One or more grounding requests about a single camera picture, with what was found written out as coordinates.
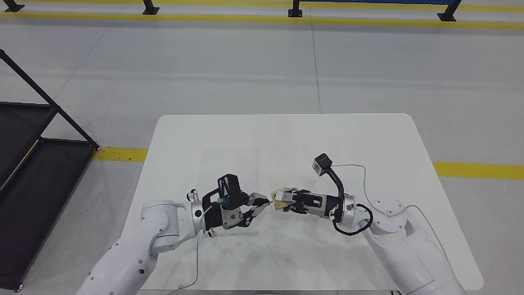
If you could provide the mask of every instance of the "black cable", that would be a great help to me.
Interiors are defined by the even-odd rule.
[[[358,229],[357,231],[349,233],[347,231],[344,231],[344,230],[338,228],[337,223],[335,222],[335,220],[333,220],[333,227],[335,227],[336,231],[338,231],[339,233],[344,234],[346,236],[355,236],[356,234],[360,234],[361,232],[363,232],[367,228],[371,227],[371,224],[373,223],[373,213],[371,212],[371,210],[369,210],[364,204],[360,204],[360,203],[357,204],[357,207],[362,207],[364,210],[366,210],[368,212],[368,214],[369,214],[369,221],[368,221],[368,223],[364,227]]]

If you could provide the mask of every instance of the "small object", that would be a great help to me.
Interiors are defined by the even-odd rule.
[[[271,193],[271,198],[273,199],[273,206],[275,210],[283,210],[286,207],[289,207],[291,203],[284,202],[286,198],[286,189],[280,188]]]

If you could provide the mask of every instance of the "white cable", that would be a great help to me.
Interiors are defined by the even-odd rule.
[[[202,216],[202,219],[200,220],[200,223],[198,224],[198,231],[196,232],[196,240],[197,240],[197,241],[196,241],[196,278],[195,278],[195,280],[194,280],[192,283],[187,284],[187,285],[180,285],[180,286],[178,286],[177,289],[175,289],[174,291],[168,293],[167,295],[174,294],[174,293],[176,293],[176,292],[179,291],[179,290],[183,290],[183,289],[189,288],[189,287],[191,287],[192,285],[194,285],[194,284],[197,283],[197,281],[198,281],[198,261],[199,261],[199,260],[198,260],[198,243],[200,242],[200,238],[201,238],[201,237],[199,237],[199,235],[200,235],[200,230],[201,230],[201,228],[202,228],[202,222],[204,221],[204,218],[206,217],[206,213],[207,213],[207,211],[209,211],[209,210],[211,209],[211,207],[212,207],[212,206],[209,206],[209,207],[207,208],[207,210],[204,211],[204,215]]]

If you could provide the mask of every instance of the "shelf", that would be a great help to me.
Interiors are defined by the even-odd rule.
[[[55,114],[49,105],[0,102],[0,189]]]
[[[41,139],[0,193],[0,288],[18,289],[91,161],[85,141]]]

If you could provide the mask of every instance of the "metal post base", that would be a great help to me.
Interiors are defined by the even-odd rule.
[[[6,13],[9,13],[9,12],[12,12],[12,13],[16,13],[17,11],[19,11],[20,9],[24,8],[25,5],[16,5],[14,6],[13,8],[7,8],[6,9]]]
[[[452,16],[447,16],[445,13],[436,13],[440,20],[443,22],[456,22],[455,18]]]
[[[287,10],[287,17],[302,17],[302,10],[301,9],[298,9],[298,10],[293,10],[293,9],[288,9]]]
[[[159,9],[160,7],[153,7],[153,9],[146,8],[142,15],[156,15]]]

